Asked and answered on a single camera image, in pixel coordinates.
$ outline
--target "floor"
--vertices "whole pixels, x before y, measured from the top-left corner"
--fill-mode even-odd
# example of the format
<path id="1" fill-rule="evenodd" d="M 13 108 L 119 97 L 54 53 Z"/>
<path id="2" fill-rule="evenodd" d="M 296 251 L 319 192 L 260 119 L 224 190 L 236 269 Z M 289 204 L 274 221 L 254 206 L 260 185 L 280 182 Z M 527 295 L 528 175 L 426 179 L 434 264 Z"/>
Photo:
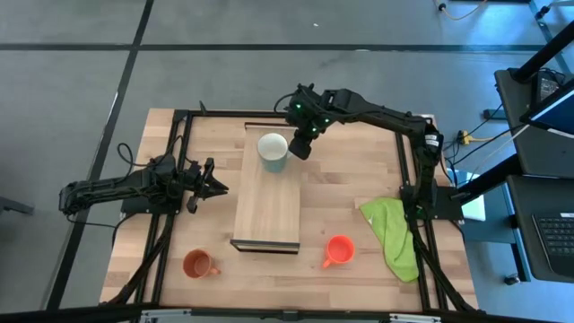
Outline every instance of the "floor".
<path id="1" fill-rule="evenodd" d="M 297 83 L 315 83 L 319 90 L 353 89 L 392 109 L 432 113 L 451 137 L 478 125 L 483 109 L 499 106 L 494 71 L 522 65 L 533 54 L 529 50 L 574 18 L 574 9 L 555 8 L 538 25 L 532 6 L 547 2 L 488 3 L 452 22 L 431 0 L 148 0 L 145 26 L 145 0 L 0 0 L 0 196 L 36 207 L 32 216 L 0 216 L 0 312 L 45 306 L 70 230 L 57 211 L 57 192 L 99 170 L 102 178 L 123 174 L 126 165 L 114 148 L 120 142 L 137 148 L 149 108 L 198 109 L 202 100 L 208 109 L 271 109 Z M 453 15 L 474 6 L 448 2 Z M 186 44 L 234 46 L 174 50 L 197 49 Z M 574 66 L 574 49 L 562 57 Z M 561 69 L 561 63 L 548 66 Z M 107 122 L 116 121 L 113 133 L 102 134 Z M 507 128 L 489 122 L 476 136 Z M 96 156 L 102 135 L 109 150 Z M 496 147 L 461 162 L 461 169 L 472 170 Z M 482 170 L 512 153 L 512 147 L 504 149 Z M 116 223 L 118 209 L 119 203 L 94 206 L 89 221 Z M 109 229 L 86 228 L 63 307 L 97 303 L 110 237 Z M 509 247 L 466 247 L 482 309 L 574 321 L 566 301 L 574 286 L 506 286 L 501 278 L 515 271 Z"/>

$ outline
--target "orange cup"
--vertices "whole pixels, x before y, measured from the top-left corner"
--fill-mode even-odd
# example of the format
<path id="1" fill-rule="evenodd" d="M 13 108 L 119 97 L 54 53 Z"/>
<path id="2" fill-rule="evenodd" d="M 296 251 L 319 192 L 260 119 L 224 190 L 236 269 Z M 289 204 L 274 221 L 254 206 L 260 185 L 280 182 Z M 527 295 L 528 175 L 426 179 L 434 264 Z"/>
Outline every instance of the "orange cup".
<path id="1" fill-rule="evenodd" d="M 218 275 L 222 272 L 213 266 L 213 258 L 201 249 L 187 253 L 183 259 L 183 271 L 191 278 L 202 278 L 209 274 Z"/>
<path id="2" fill-rule="evenodd" d="M 327 268 L 331 264 L 346 264 L 352 260 L 355 246 L 352 244 L 351 238 L 347 236 L 334 236 L 327 243 L 325 254 L 326 260 L 323 263 L 323 268 Z"/>

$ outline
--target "wooden board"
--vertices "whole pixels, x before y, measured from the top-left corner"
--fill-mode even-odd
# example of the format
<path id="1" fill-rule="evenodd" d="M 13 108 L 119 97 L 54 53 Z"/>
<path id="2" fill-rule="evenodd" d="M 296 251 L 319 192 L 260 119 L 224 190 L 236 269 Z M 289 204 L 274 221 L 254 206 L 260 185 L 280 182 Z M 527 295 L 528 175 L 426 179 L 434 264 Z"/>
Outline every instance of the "wooden board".
<path id="1" fill-rule="evenodd" d="M 257 152 L 266 134 L 282 135 L 287 142 L 294 128 L 246 126 L 235 229 L 231 243 L 241 251 L 299 251 L 301 163 L 289 158 L 281 173 L 263 167 Z"/>
<path id="2" fill-rule="evenodd" d="M 165 150 L 172 114 L 172 109 L 150 110 L 137 156 L 139 162 Z M 239 196 L 243 125 L 249 121 L 270 122 L 268 118 L 194 118 L 187 157 L 201 163 L 213 157 L 214 175 L 230 187 L 230 193 L 200 201 L 196 214 L 184 211 L 176 218 L 161 305 L 421 310 L 417 283 L 401 283 L 388 269 L 377 237 L 358 209 L 377 196 L 398 197 L 401 176 L 395 135 L 360 123 L 329 127 L 313 142 L 313 152 L 302 164 L 299 255 L 247 253 L 238 252 L 229 240 Z M 411 158 L 408 147 L 406 151 Z M 409 168 L 413 175 L 413 165 Z M 436 169 L 436 178 L 440 185 L 448 184 L 440 166 Z M 115 296 L 139 266 L 150 218 L 150 215 L 139 214 L 118 230 L 102 301 Z M 434 230 L 443 271 L 466 301 L 476 306 L 460 232 L 443 221 L 435 221 Z M 346 234 L 353 239 L 355 258 L 347 265 L 323 270 L 324 246 L 335 234 Z M 208 250 L 222 274 L 201 280 L 187 278 L 182 270 L 183 257 L 195 248 Z M 148 276 L 145 300 L 150 300 L 154 277 L 153 268 Z M 427 282 L 431 304 L 437 308 L 429 271 Z"/>

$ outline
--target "wooden table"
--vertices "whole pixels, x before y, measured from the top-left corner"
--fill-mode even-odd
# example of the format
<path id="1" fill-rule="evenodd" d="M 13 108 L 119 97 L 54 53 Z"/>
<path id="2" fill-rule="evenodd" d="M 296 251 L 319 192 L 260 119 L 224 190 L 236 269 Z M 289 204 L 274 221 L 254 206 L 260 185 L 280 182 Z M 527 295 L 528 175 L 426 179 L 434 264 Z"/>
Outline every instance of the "wooden table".
<path id="1" fill-rule="evenodd" d="M 162 154 L 173 109 L 151 109 L 137 162 Z M 362 123 L 335 124 L 312 144 L 303 162 L 299 255 L 238 252 L 230 244 L 238 200 L 245 122 L 278 122 L 265 118 L 196 117 L 187 157 L 203 164 L 215 159 L 214 176 L 227 185 L 227 196 L 200 201 L 196 214 L 185 207 L 171 238 L 161 305 L 235 309 L 420 311 L 418 284 L 401 283 L 385 263 L 377 237 L 358 207 L 377 196 L 398 197 L 402 184 L 395 134 Z M 412 180 L 414 169 L 404 140 Z M 448 180 L 438 167 L 440 185 Z M 138 214 L 120 227 L 109 261 L 101 300 L 115 296 L 142 261 L 151 216 Z M 452 284 L 477 306 L 465 245 L 447 221 L 434 222 L 440 264 Z M 324 247 L 336 234 L 355 243 L 354 260 L 321 268 Z M 221 275 L 188 278 L 183 257 L 196 248 L 208 250 Z M 432 274 L 427 268 L 430 301 L 437 308 Z M 144 300 L 151 299 L 155 269 L 148 276 Z"/>

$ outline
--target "green towel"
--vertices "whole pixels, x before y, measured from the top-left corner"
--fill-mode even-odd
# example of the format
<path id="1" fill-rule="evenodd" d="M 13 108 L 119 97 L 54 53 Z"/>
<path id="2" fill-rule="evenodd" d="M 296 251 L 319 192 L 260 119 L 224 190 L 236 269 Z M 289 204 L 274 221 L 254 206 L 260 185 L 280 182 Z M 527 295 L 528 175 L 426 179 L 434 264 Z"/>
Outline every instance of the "green towel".
<path id="1" fill-rule="evenodd" d="M 362 215 L 383 246 L 385 261 L 403 282 L 419 276 L 413 248 L 413 234 L 404 219 L 403 202 L 396 198 L 380 197 L 361 206 Z"/>

